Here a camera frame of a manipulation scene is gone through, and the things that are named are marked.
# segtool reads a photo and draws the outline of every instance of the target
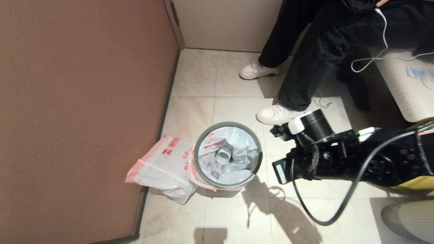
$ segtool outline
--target white sneaker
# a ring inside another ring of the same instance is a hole
[[[260,63],[249,64],[240,71],[240,76],[243,79],[256,79],[262,76],[278,74],[280,74],[280,67],[267,68]]]
[[[303,113],[304,111],[293,111],[277,103],[276,105],[260,110],[256,114],[256,119],[266,125],[281,125]]]

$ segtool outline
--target white cable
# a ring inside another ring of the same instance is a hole
[[[354,60],[354,61],[352,61],[351,62],[351,69],[354,71],[354,72],[356,72],[356,73],[359,73],[359,72],[361,72],[361,71],[363,71],[366,67],[368,67],[368,65],[370,65],[374,60],[384,60],[384,59],[400,59],[400,60],[403,60],[403,61],[411,61],[411,60],[414,60],[414,59],[416,59],[417,57],[419,57],[419,56],[422,56],[422,55],[428,55],[428,54],[434,54],[434,52],[431,52],[431,53],[422,53],[422,54],[419,54],[419,55],[416,55],[416,56],[414,56],[414,57],[411,57],[411,58],[400,58],[400,57],[388,57],[388,58],[379,58],[379,56],[385,51],[385,50],[387,50],[388,48],[389,48],[389,46],[387,45],[387,42],[386,42],[386,37],[385,37],[385,33],[386,33],[386,28],[387,28],[387,20],[386,20],[386,17],[384,16],[384,14],[381,12],[381,10],[379,9],[379,8],[375,8],[375,12],[377,12],[381,17],[383,17],[383,19],[384,19],[384,29],[383,29],[383,42],[384,42],[384,45],[386,46],[386,48],[385,49],[383,49],[375,58],[366,58],[366,59],[356,59],[356,60]],[[353,64],[354,64],[354,62],[356,62],[356,61],[362,61],[362,60],[371,60],[371,61],[369,61],[368,62],[368,64],[366,64],[361,70],[355,70],[354,68],[353,68]]]

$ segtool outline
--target plastic trash bag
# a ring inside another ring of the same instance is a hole
[[[185,140],[163,137],[130,169],[125,182],[160,189],[163,195],[185,204],[197,188],[188,180],[191,147]]]
[[[219,152],[230,154],[229,163],[223,162]],[[219,188],[207,183],[198,174],[192,149],[188,158],[188,178],[194,184],[211,190],[239,191],[244,185],[234,188]],[[236,127],[214,130],[201,142],[198,152],[201,171],[212,181],[231,185],[242,182],[252,175],[251,165],[259,157],[258,147],[252,136]]]

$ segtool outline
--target brown wall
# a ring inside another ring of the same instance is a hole
[[[176,51],[162,0],[0,0],[0,243],[132,234]]]

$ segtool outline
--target wall baseboard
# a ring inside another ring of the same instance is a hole
[[[167,108],[169,106],[170,94],[172,92],[173,82],[175,80],[176,68],[178,67],[178,60],[179,60],[180,53],[181,53],[181,49],[180,49],[180,47],[178,47],[176,59],[175,59],[173,69],[172,69],[172,72],[170,75],[169,83],[168,83],[168,86],[166,89],[166,95],[164,97],[164,108],[163,108],[163,113],[161,114],[160,122],[158,124],[157,134],[155,137],[155,143],[157,143],[160,140],[161,133],[163,131],[164,120],[166,119],[166,112],[167,112]],[[147,187],[147,186],[144,186],[141,190],[142,197],[140,198],[139,209],[137,211],[137,216],[136,216],[136,219],[134,222],[134,231],[133,231],[132,235],[120,237],[120,238],[116,238],[116,239],[111,239],[111,240],[92,242],[90,244],[127,244],[127,243],[134,241],[134,240],[137,240],[140,237],[141,218],[143,216],[143,211],[145,209],[145,202],[146,202],[146,196],[148,195],[148,190],[149,190],[149,187]]]

